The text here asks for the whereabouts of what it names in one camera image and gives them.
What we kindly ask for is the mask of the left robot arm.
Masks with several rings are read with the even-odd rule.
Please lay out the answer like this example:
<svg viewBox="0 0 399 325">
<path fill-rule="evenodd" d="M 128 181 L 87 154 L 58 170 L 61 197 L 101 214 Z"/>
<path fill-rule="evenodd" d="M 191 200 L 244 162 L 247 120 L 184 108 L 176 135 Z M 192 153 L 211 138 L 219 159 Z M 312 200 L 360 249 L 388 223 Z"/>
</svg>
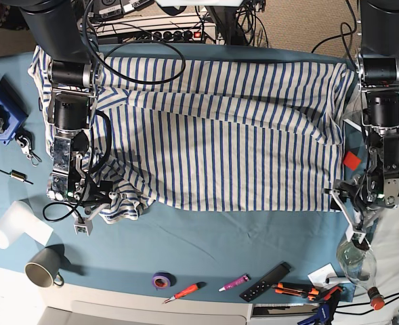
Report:
<svg viewBox="0 0 399 325">
<path fill-rule="evenodd" d="M 325 194 L 348 221 L 346 240 L 367 250 L 366 223 L 399 205 L 399 1 L 359 1 L 361 44 L 356 56 L 364 173 L 336 180 Z"/>
</svg>

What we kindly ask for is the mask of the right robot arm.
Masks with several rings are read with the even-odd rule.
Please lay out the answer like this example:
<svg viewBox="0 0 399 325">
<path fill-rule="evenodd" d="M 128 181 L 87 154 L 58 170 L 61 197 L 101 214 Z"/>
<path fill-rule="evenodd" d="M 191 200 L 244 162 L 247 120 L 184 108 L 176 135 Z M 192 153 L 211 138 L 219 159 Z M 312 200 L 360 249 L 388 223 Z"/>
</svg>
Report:
<svg viewBox="0 0 399 325">
<path fill-rule="evenodd" d="M 127 107 L 123 87 L 100 81 L 111 68 L 79 31 L 69 1 L 15 1 L 38 48 L 30 73 L 43 105 L 53 162 L 47 195 L 68 207 L 78 232 L 100 216 L 137 220 L 150 199 L 137 188 L 142 113 Z"/>
</svg>

